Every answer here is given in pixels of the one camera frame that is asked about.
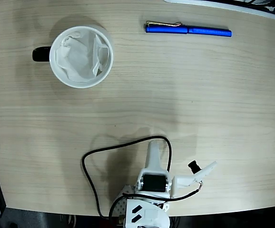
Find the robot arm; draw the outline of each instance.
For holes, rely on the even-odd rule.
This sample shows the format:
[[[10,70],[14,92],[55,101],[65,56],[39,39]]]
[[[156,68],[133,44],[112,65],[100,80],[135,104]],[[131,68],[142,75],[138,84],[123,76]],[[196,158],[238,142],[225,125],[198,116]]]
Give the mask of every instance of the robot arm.
[[[196,161],[193,161],[188,166],[194,175],[176,175],[171,181],[169,172],[161,168],[159,155],[158,143],[152,140],[148,145],[145,168],[141,170],[134,188],[135,193],[165,199],[174,198],[177,189],[186,188],[194,182],[202,185],[202,179],[217,165],[217,162],[213,162],[200,169]],[[169,203],[165,200],[128,199],[124,227],[169,228],[169,216],[166,213],[168,209]]]

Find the tissue paper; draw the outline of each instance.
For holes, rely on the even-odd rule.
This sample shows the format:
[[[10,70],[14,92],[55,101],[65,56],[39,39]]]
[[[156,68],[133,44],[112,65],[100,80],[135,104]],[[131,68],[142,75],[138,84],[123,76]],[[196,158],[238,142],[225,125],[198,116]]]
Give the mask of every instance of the tissue paper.
[[[56,62],[74,82],[87,82],[96,77],[108,62],[109,48],[92,31],[66,36],[56,50]]]

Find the gold pen clip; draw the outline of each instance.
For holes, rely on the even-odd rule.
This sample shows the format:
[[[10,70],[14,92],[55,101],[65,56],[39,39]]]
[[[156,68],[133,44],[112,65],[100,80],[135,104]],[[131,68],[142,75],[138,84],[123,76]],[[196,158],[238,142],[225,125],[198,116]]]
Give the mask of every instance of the gold pen clip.
[[[164,22],[146,21],[146,26],[149,26],[149,25],[165,25],[165,26],[177,27],[183,24],[181,22],[170,24],[170,23],[164,23]]]

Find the wooden table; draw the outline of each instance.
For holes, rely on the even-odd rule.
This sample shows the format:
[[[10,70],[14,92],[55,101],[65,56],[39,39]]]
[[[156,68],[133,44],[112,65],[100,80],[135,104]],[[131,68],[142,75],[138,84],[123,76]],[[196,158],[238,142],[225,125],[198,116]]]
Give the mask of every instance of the wooden table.
[[[228,27],[234,36],[145,34],[146,20]],[[86,24],[108,30],[115,62],[99,85],[74,89],[31,53]],[[8,207],[97,215],[82,155],[154,134],[172,143],[172,175],[190,174],[192,160],[218,162],[201,192],[172,203],[170,215],[275,206],[275,20],[162,0],[0,0],[0,183]],[[143,143],[86,161],[104,214],[135,182],[146,151]]]

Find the white mug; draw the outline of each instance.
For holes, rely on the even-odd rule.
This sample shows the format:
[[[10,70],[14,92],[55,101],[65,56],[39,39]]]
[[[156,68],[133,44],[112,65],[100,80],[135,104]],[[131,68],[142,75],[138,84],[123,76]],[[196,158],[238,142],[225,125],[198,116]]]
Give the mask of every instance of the white mug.
[[[60,47],[60,44],[62,40],[68,36],[69,34],[78,31],[78,30],[84,30],[88,29],[97,34],[99,37],[101,37],[106,45],[109,48],[109,57],[108,57],[108,63],[106,67],[103,69],[103,71],[98,74],[95,78],[87,81],[87,82],[75,82],[68,78],[66,72],[62,70],[56,63],[56,50]],[[55,76],[64,84],[73,87],[73,88],[89,88],[92,86],[97,85],[102,80],[104,80],[108,73],[110,72],[113,64],[113,43],[112,38],[108,34],[108,32],[97,25],[88,25],[88,26],[75,26],[72,28],[69,28],[62,33],[60,33],[56,39],[54,40],[51,47],[38,47],[33,50],[32,58],[36,62],[50,62],[51,69]]]

